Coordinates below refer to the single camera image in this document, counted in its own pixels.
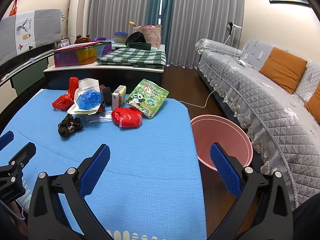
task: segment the red bag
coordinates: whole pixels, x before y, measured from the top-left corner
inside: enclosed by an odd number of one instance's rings
[[[111,113],[113,121],[121,128],[137,127],[142,124],[142,112],[135,107],[119,107]]]
[[[79,88],[79,79],[71,77],[69,79],[68,94],[62,95],[52,103],[53,108],[68,110],[74,104],[75,92]]]

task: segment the blue table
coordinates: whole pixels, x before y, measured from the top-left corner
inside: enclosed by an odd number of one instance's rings
[[[80,116],[83,130],[62,138],[57,125],[66,112],[54,110],[51,103],[63,94],[66,91],[43,90],[3,132],[13,131],[14,141],[0,152],[1,166],[29,141],[37,148],[23,169],[27,192],[19,202],[24,209],[28,210],[40,172],[62,174],[105,143],[110,161],[85,200],[115,240],[206,239],[201,177],[187,108],[166,99],[153,119],[143,118],[142,126],[132,129],[113,122],[89,124]],[[72,228],[81,232],[64,195],[60,197]]]

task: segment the air conditioner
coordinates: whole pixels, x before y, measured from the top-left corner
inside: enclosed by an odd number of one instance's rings
[[[68,36],[70,44],[74,44],[80,34],[85,37],[88,34],[90,0],[70,0]]]

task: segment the white box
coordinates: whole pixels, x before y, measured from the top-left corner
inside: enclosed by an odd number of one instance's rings
[[[122,106],[125,100],[126,90],[126,86],[118,86],[118,88],[112,93],[112,111]]]

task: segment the pink bucket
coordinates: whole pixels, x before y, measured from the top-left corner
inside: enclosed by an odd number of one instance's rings
[[[251,142],[245,132],[235,123],[216,115],[200,115],[191,120],[193,137],[199,161],[217,170],[210,158],[210,147],[218,142],[225,152],[248,166],[252,160]]]

